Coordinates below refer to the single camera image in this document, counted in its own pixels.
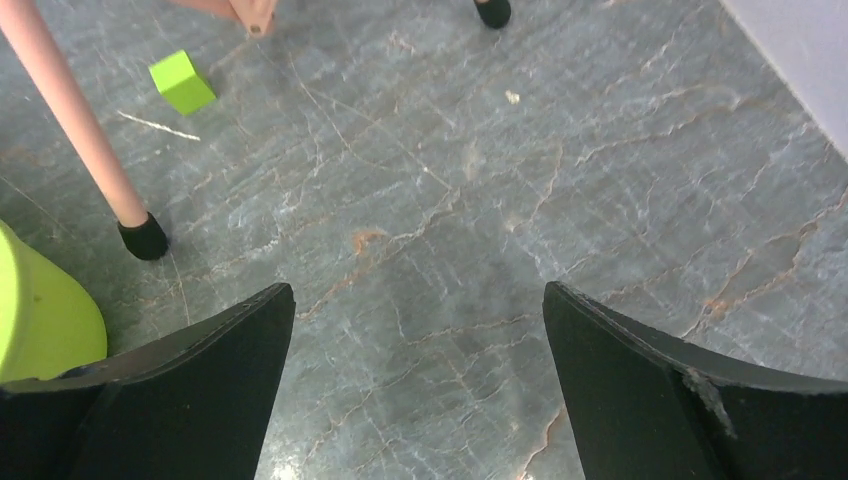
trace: white scratch mark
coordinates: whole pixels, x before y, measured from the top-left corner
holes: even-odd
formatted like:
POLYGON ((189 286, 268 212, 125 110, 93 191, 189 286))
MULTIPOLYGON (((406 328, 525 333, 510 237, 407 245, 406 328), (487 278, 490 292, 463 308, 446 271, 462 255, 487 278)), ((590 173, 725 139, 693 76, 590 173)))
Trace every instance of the white scratch mark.
POLYGON ((186 300, 185 288, 183 288, 183 277, 180 275, 180 269, 177 268, 177 259, 174 258, 174 253, 171 252, 169 254, 169 256, 171 257, 171 263, 174 264, 174 272, 177 273, 177 286, 180 288, 180 294, 183 296, 183 306, 185 307, 185 311, 186 311, 186 323, 190 327, 191 326, 191 314, 188 313, 188 300, 186 300))
POLYGON ((188 134, 188 133, 178 132, 178 131, 170 128, 170 127, 166 127, 165 125, 160 125, 158 123, 148 122, 147 120, 142 120, 138 117, 133 117, 132 115, 128 115, 128 114, 126 114, 126 113, 124 113, 120 110, 118 110, 118 115, 126 118, 127 120, 132 120, 133 122, 140 123, 142 125, 146 125, 150 128, 154 128, 156 130, 162 130, 163 132, 168 132, 171 135, 176 135, 178 137, 186 138, 186 139, 189 139, 189 140, 194 140, 195 142, 200 141, 200 137, 198 137, 197 135, 191 135, 191 134, 188 134))
POLYGON ((506 95, 506 99, 507 99, 507 101, 508 101, 511 105, 515 105, 515 104, 517 104, 518 102, 520 102, 520 101, 521 101, 521 95, 519 95, 519 94, 517 94, 517 93, 513 92, 512 90, 507 90, 507 91, 506 91, 506 92, 504 92, 504 93, 505 93, 505 95, 506 95))

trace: black rubber foot cap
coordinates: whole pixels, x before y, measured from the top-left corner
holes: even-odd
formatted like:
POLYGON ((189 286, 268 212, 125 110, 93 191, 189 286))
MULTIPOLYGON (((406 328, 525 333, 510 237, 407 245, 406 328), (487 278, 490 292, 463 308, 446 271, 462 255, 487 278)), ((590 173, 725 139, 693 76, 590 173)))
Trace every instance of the black rubber foot cap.
POLYGON ((125 227, 119 223, 118 231, 127 250, 139 260, 159 260, 168 253, 168 237, 150 213, 147 221, 137 227, 125 227))
POLYGON ((497 30, 509 23, 509 17, 512 15, 509 0, 489 0, 485 3, 477 3, 477 0, 474 0, 474 5, 477 6, 477 13, 487 27, 497 30))

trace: green plastic object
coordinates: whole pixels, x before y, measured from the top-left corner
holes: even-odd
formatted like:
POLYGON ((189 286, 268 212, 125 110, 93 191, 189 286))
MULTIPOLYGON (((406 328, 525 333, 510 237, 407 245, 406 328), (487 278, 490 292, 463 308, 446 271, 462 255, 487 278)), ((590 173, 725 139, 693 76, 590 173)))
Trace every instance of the green plastic object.
POLYGON ((150 76, 159 93, 183 115, 194 113, 215 100, 215 92, 197 73, 185 50, 151 65, 150 76))
POLYGON ((104 358, 94 300, 0 222, 0 383, 48 380, 104 358))

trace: lime green bucket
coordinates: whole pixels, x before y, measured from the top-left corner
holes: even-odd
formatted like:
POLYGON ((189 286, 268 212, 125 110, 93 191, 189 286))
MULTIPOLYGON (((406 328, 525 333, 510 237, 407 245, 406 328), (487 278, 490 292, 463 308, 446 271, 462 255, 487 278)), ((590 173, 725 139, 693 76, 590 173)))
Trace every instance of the lime green bucket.
POLYGON ((0 383, 47 380, 105 357, 94 300, 0 222, 0 383))

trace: small debris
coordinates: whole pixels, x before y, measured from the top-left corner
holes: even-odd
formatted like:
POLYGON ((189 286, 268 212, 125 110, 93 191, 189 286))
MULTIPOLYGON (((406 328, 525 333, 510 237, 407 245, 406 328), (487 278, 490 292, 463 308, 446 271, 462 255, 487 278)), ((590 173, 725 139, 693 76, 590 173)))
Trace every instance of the small debris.
POLYGON ((507 90, 506 99, 511 105, 515 105, 521 101, 521 95, 513 92, 512 90, 507 90))

